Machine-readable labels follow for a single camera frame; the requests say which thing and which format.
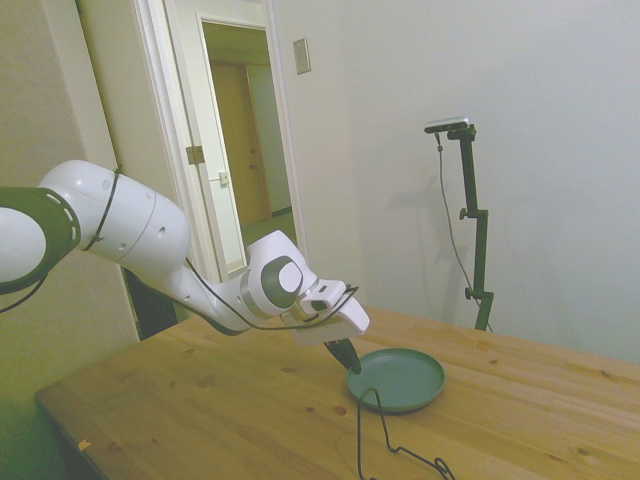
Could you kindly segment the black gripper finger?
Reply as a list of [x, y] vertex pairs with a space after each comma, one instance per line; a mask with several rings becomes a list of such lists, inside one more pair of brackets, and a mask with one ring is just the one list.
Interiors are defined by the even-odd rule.
[[358, 373], [358, 354], [350, 340], [329, 341], [324, 345], [345, 369]]
[[337, 342], [337, 354], [339, 361], [346, 369], [351, 369], [354, 373], [361, 372], [360, 358], [350, 339], [342, 339]]

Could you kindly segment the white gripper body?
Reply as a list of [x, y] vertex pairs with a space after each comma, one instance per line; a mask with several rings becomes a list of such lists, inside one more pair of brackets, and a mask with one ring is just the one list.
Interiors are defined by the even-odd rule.
[[370, 324], [369, 316], [361, 304], [350, 298], [328, 320], [308, 329], [294, 329], [292, 338], [298, 345], [316, 345], [349, 339], [362, 335]]

